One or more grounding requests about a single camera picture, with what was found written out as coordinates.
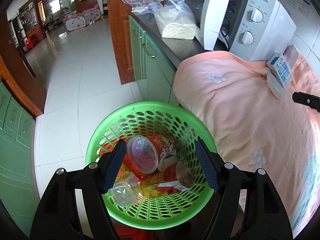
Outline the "white plastic cup lid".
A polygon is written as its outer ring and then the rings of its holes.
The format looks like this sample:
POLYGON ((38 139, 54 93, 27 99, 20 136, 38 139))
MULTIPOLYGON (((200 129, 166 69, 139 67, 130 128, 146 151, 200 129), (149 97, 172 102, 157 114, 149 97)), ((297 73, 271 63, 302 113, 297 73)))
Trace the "white plastic cup lid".
POLYGON ((267 74, 267 84, 271 92, 274 96, 278 99, 285 99, 286 97, 286 90, 281 86, 279 81, 273 76, 271 73, 267 74))

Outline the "blue white milk carton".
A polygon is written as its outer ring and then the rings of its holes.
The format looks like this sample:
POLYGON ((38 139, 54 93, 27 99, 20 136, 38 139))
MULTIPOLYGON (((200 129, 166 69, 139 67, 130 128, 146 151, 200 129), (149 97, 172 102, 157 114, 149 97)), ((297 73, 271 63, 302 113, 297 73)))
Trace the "blue white milk carton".
POLYGON ((283 88, 286 88, 292 81, 291 69, 283 54, 273 53, 267 61, 267 66, 283 88))

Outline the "clear plastic bottle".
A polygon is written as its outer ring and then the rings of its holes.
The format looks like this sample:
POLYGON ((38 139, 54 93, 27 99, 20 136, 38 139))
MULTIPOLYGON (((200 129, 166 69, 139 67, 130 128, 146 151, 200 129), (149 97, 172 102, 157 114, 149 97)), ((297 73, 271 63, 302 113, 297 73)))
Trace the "clear plastic bottle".
POLYGON ((138 178, 129 173, 123 178, 120 178, 114 186, 108 190, 116 202, 121 207, 131 206, 138 203, 139 197, 139 182, 138 178))

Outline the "red plastic cup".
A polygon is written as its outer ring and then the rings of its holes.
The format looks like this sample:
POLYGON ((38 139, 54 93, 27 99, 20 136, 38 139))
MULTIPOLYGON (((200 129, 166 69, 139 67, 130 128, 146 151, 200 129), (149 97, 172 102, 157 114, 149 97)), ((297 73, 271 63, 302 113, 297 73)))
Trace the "red plastic cup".
POLYGON ((153 173, 177 146, 177 140, 170 134, 136 135, 127 143, 130 161, 142 173, 153 173))

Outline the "orange snack wrapper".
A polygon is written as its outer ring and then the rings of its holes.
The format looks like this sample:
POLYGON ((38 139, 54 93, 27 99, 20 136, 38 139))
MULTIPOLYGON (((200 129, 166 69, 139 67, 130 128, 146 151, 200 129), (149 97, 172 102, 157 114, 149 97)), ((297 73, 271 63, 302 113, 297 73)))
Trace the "orange snack wrapper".
POLYGON ((144 179, 150 178, 152 174, 146 174, 140 172, 135 165, 130 161, 128 154, 125 154, 125 157, 123 159, 123 165, 126 167, 126 169, 130 172, 132 172, 137 178, 138 181, 141 182, 144 179))

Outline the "green lower cabinet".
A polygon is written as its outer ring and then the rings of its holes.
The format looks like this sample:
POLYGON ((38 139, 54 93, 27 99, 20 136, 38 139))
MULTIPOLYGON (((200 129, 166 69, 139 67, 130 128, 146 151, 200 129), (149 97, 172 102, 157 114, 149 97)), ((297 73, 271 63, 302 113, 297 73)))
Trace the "green lower cabinet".
POLYGON ((1 82, 1 201, 27 236, 40 201, 34 172, 34 123, 1 82))

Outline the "red plastic stool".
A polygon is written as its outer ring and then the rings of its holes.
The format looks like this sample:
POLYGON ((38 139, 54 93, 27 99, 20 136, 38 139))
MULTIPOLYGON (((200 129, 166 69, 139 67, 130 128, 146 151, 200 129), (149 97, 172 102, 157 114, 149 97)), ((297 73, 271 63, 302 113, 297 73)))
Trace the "red plastic stool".
POLYGON ((150 230, 137 229, 130 226, 116 227, 121 239, 154 240, 154 233, 150 230))

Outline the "pink patterned towel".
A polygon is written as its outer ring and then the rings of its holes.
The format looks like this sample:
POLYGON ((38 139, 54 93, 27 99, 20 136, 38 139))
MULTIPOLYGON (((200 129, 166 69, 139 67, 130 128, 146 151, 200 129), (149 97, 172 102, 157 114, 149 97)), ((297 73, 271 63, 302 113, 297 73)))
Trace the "pink patterned towel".
POLYGON ((319 113, 292 94, 319 96, 319 78, 299 55, 279 99, 267 84, 269 73, 264 61, 211 51, 179 65, 174 94, 211 132, 224 161, 267 171, 298 236, 319 207, 319 113))

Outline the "green plastic basket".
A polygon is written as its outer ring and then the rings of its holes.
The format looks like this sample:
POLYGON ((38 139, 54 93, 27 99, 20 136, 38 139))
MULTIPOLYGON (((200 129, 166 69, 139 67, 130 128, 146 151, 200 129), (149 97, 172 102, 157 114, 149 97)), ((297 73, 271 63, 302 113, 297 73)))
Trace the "green plastic basket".
POLYGON ((154 174, 158 164, 174 153, 193 173, 193 183, 187 190, 175 188, 169 195, 151 199, 140 193, 137 203, 129 206, 119 204, 108 192, 103 194, 103 201, 110 216, 125 225, 148 230, 172 228, 193 218, 213 195, 195 153, 198 139, 216 152, 210 131, 181 107, 158 101, 132 103, 115 110, 97 126, 88 143, 86 163, 111 152, 118 140, 128 142, 133 137, 137 140, 127 144, 132 156, 124 165, 139 179, 154 174))

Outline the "white microwave oven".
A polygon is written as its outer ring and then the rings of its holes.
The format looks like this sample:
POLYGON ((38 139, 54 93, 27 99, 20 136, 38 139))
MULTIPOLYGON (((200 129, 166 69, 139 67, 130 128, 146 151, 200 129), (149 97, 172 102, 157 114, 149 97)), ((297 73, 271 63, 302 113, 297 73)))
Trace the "white microwave oven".
POLYGON ((283 53, 296 25, 280 0, 184 0, 196 19, 195 37, 205 50, 217 41, 246 61, 283 53))

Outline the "green counter cabinet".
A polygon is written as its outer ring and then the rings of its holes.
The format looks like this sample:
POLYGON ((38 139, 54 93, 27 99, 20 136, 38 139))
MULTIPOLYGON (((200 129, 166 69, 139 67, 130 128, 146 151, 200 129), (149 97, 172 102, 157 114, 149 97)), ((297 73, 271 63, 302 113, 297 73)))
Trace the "green counter cabinet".
POLYGON ((133 72, 142 99, 178 106, 173 93, 176 67, 132 16, 129 28, 133 72))

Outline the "bag of white noodles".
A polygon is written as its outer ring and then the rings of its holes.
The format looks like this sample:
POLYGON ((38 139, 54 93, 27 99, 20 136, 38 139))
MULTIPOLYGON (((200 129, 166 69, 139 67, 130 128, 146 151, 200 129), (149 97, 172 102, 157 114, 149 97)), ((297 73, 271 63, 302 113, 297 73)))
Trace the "bag of white noodles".
POLYGON ((162 38, 193 40, 197 25, 193 12, 184 1, 155 10, 154 17, 162 38))

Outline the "pink polka dot play tent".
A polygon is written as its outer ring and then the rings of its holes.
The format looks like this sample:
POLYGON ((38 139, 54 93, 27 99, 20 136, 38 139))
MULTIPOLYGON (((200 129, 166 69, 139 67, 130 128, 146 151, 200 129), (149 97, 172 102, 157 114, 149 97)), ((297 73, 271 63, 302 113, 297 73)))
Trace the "pink polka dot play tent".
POLYGON ((74 31, 92 25, 101 17, 99 8, 91 8, 80 14, 68 16, 65 21, 67 31, 74 31))

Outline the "clear plastic bag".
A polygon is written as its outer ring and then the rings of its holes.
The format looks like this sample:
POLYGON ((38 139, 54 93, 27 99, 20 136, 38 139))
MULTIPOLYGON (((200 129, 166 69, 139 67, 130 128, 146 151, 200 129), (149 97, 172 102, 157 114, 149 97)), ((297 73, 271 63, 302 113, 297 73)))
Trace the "clear plastic bag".
POLYGON ((164 0, 121 0, 131 6, 131 12, 134 14, 153 14, 157 9, 163 7, 164 0))

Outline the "wall instruction sticker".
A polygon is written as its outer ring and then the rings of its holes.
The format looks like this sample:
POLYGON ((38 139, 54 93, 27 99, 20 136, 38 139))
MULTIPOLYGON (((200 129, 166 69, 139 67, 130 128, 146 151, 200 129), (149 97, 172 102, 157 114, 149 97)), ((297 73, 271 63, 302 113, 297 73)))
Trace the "wall instruction sticker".
POLYGON ((302 13, 305 17, 309 16, 310 3, 307 2, 306 0, 281 0, 281 1, 294 7, 296 10, 302 13))

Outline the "brown wooden door frame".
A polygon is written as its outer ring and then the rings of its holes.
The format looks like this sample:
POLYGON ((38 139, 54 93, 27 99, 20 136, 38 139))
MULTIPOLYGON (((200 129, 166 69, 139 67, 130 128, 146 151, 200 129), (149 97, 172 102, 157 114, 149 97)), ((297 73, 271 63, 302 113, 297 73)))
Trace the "brown wooden door frame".
POLYGON ((132 66, 129 14, 131 7, 121 0, 107 0, 114 55, 121 84, 135 80, 132 66))

